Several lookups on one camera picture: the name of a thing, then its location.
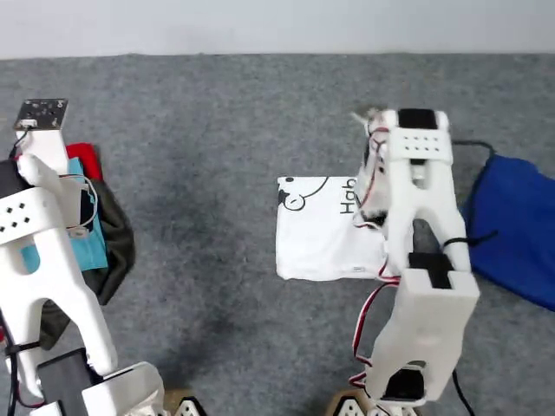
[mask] red cloth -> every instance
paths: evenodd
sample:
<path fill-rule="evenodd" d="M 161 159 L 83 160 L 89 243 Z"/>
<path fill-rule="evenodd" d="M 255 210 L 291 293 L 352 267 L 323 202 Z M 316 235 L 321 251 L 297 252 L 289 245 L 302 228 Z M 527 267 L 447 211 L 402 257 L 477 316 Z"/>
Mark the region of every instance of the red cloth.
<path fill-rule="evenodd" d="M 90 143 L 75 143 L 66 146 L 68 158 L 79 158 L 83 165 L 85 176 L 90 179 L 104 180 L 101 164 L 96 157 L 95 148 Z"/>

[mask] cartoon drawing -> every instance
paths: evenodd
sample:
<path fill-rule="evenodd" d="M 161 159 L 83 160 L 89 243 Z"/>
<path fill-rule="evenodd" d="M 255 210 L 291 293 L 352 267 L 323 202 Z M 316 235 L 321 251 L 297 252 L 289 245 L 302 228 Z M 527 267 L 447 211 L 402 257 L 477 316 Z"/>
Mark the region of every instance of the cartoon drawing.
<path fill-rule="evenodd" d="M 325 178 L 316 189 L 314 189 L 314 184 L 307 185 L 306 181 L 303 181 L 302 184 L 295 183 L 295 179 L 292 177 L 280 179 L 277 204 L 283 204 L 285 209 L 289 211 L 301 211 L 306 205 L 306 199 L 319 193 L 329 178 Z"/>

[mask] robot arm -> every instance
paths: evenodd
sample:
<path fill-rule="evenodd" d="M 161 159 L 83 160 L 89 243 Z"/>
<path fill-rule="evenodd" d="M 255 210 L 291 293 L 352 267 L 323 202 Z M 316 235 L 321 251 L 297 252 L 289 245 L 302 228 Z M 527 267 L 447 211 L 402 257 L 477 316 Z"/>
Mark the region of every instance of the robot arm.
<path fill-rule="evenodd" d="M 450 244 L 466 230 L 454 196 L 448 120 L 432 110 L 386 110 L 374 114 L 368 130 L 357 197 L 366 219 L 387 213 L 389 267 L 401 279 L 392 315 L 375 340 L 372 367 L 366 366 L 365 387 L 384 406 L 421 406 L 441 396 L 480 296 L 467 244 Z M 408 250 L 417 218 L 429 223 L 441 247 L 447 243 L 445 254 Z"/>
<path fill-rule="evenodd" d="M 68 228 L 80 221 L 83 184 L 58 176 L 68 173 L 60 130 L 66 104 L 25 101 L 16 122 L 19 132 L 31 126 L 18 142 L 23 154 L 17 161 L 0 161 L 0 309 L 8 368 L 15 369 L 14 397 L 19 392 L 13 383 L 20 380 L 44 400 L 33 416 L 169 416 L 154 366 L 142 362 L 114 373 L 117 358 L 108 326 L 69 241 Z M 29 272 L 21 248 L 31 244 L 40 263 Z M 85 347 L 49 361 L 37 342 L 47 299 L 77 325 Z M 198 408 L 183 400 L 177 414 L 201 415 Z"/>

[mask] teal cloth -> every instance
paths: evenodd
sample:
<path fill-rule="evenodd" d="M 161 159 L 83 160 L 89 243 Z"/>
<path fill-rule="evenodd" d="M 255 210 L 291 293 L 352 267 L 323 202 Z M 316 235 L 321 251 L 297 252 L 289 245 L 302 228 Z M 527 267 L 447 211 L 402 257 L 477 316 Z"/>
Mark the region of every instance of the teal cloth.
<path fill-rule="evenodd" d="M 83 168 L 78 158 L 69 160 L 69 173 L 83 175 Z M 108 266 L 106 257 L 106 242 L 102 235 L 101 222 L 98 213 L 93 220 L 93 230 L 85 238 L 70 238 L 71 245 L 77 262 L 82 271 L 91 269 L 103 269 Z M 38 269 L 40 258 L 35 245 L 30 245 L 22 249 L 23 260 L 29 273 Z"/>

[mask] blue cloth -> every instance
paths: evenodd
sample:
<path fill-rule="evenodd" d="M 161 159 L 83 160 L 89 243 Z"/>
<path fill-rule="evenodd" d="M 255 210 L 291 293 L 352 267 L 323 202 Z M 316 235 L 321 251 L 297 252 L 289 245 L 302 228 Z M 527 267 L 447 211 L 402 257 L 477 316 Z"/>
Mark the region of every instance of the blue cloth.
<path fill-rule="evenodd" d="M 475 190 L 463 210 L 468 236 L 498 235 L 471 248 L 473 268 L 555 310 L 555 180 L 530 162 L 495 155 Z"/>
<path fill-rule="evenodd" d="M 69 173 L 83 175 L 83 168 L 78 158 L 69 160 Z M 101 222 L 98 215 L 93 220 L 93 230 L 85 238 L 70 238 L 77 262 L 82 271 L 102 269 L 108 266 L 106 242 L 102 235 Z M 40 259 L 35 245 L 22 249 L 23 259 L 29 273 L 38 269 Z"/>

